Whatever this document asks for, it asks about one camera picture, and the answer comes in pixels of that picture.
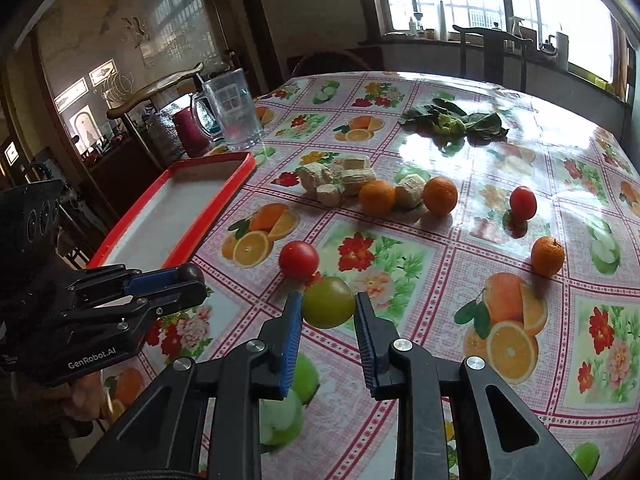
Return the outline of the left hand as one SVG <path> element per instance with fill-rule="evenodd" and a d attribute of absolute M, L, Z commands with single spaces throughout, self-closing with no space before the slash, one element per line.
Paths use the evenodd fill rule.
<path fill-rule="evenodd" d="M 102 373 L 94 372 L 70 385 L 70 395 L 62 402 L 66 416 L 80 422 L 93 422 L 107 412 Z"/>

